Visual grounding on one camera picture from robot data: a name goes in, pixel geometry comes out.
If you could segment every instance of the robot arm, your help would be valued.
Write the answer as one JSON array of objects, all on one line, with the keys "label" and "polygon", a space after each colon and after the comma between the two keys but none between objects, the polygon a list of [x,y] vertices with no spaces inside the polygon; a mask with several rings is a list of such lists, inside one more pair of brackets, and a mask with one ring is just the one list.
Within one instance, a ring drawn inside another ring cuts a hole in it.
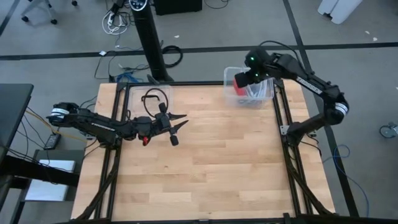
[{"label": "robot arm", "polygon": [[289,54],[269,55],[262,47],[256,47],[246,55],[245,64],[250,71],[235,75],[236,84],[240,88],[268,78],[284,78],[295,80],[323,99],[323,113],[302,123],[294,122],[286,132],[282,132],[290,145],[298,146],[305,134],[325,125],[340,124],[348,114],[348,103],[338,86],[325,82],[314,73],[307,74],[301,63]]},{"label": "robot arm", "polygon": [[178,145],[177,131],[188,121],[184,121],[174,127],[170,121],[180,119],[186,115],[174,115],[166,113],[164,103],[159,105],[160,113],[155,115],[155,120],[148,116],[141,116],[127,121],[101,116],[88,109],[79,108],[75,103],[59,103],[53,106],[49,122],[58,127],[76,128],[91,136],[95,136],[103,146],[115,146],[120,139],[134,140],[137,136],[146,146],[154,136],[169,132],[173,146]]}]

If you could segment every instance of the clear plastic bin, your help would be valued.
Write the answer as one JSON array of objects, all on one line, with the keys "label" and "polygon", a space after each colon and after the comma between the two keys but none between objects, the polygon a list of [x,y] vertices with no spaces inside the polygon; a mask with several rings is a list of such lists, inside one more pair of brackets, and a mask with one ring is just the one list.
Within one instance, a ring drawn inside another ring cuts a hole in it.
[{"label": "clear plastic bin", "polygon": [[239,96],[236,94],[233,86],[235,75],[249,70],[250,68],[239,67],[228,67],[224,70],[224,96],[227,104],[232,106],[262,108],[267,100],[274,97],[274,82],[271,78],[244,87],[246,96]]},{"label": "clear plastic bin", "polygon": [[[144,102],[142,101],[142,97],[147,93],[151,88],[158,88],[162,90],[169,100],[169,108],[167,112],[173,113],[173,88],[169,85],[161,85],[161,86],[136,86],[130,89],[129,94],[129,104],[127,108],[131,111],[131,118],[140,117],[140,116],[149,116],[147,111],[144,108]],[[166,103],[165,96],[159,90],[151,90],[148,95],[155,95],[159,97],[159,100],[156,97],[146,98],[146,106],[148,111],[155,115],[160,112],[159,104]]]}]

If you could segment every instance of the white object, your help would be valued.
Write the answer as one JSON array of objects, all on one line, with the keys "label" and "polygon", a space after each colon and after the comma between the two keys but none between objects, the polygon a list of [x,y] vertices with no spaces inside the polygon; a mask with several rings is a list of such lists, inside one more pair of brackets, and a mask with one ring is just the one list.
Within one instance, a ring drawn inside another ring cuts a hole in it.
[{"label": "white object", "polygon": [[[39,161],[43,164],[48,164],[49,161],[41,159]],[[54,168],[65,169],[72,172],[75,168],[75,161],[58,161],[50,160],[49,166]],[[61,202],[65,200],[67,195],[68,186],[63,184],[51,184],[42,180],[32,180],[27,191],[25,200],[38,200],[38,201],[56,201]]]},{"label": "white object", "polygon": [[[127,108],[131,111],[131,119],[133,119],[134,117],[148,116],[148,113],[144,108],[144,102],[141,100],[142,97],[152,88],[158,88],[166,94],[169,101],[169,107],[167,108],[167,112],[173,113],[173,88],[171,86],[135,86],[130,88],[129,104],[127,106]],[[145,100],[147,109],[152,115],[160,113],[160,103],[165,103],[167,106],[166,98],[161,91],[151,90],[150,92],[148,92],[148,95],[155,95],[159,98],[159,100],[155,97],[146,98]]]},{"label": "white object", "polygon": [[[113,12],[109,11],[103,18],[102,18],[102,29],[104,30],[104,32],[106,34],[109,35],[120,35],[122,33],[124,33],[125,31],[127,31],[127,24],[125,24],[122,20],[122,16],[119,15],[119,25],[116,27],[113,27],[113,20],[111,19]],[[106,25],[108,25],[108,30],[106,30],[104,24],[105,24],[105,19],[106,17],[108,17],[108,21],[106,23]]]},{"label": "white object", "polygon": [[361,4],[363,0],[323,0],[318,8],[322,15],[330,14],[332,22],[341,24]]},{"label": "white object", "polygon": [[235,75],[247,72],[250,68],[228,67],[224,70],[224,97],[227,104],[251,108],[262,108],[265,102],[274,97],[273,79],[264,80],[258,84],[245,87],[246,96],[236,94],[233,86]]}]

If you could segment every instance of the wooden tabletop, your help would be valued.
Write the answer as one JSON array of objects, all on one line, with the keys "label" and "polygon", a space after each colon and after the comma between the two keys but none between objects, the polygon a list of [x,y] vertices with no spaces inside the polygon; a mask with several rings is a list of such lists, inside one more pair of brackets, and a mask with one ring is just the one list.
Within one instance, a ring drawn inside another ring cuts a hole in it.
[{"label": "wooden tabletop", "polygon": [[[293,121],[306,120],[301,86],[285,81],[285,88]],[[116,84],[100,86],[96,112],[111,117],[115,89]],[[173,91],[172,113],[189,119],[177,134],[180,144],[172,147],[168,134],[146,147],[138,140],[123,141],[112,221],[294,216],[272,100],[253,110],[225,105],[222,86],[175,86]],[[299,148],[308,186],[334,211],[318,151],[305,144]],[[97,192],[103,158],[104,149],[86,157],[72,218]]]}]

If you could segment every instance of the caster wheel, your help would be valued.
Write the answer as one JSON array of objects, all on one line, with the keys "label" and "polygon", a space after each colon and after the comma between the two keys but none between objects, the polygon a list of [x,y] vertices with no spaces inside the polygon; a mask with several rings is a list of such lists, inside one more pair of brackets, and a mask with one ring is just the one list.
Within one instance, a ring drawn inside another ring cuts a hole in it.
[{"label": "caster wheel", "polygon": [[26,17],[26,16],[22,17],[22,20],[23,20],[24,22],[29,22],[29,18]]},{"label": "caster wheel", "polygon": [[388,125],[381,126],[379,132],[381,136],[387,139],[394,138],[396,136],[396,132]]}]

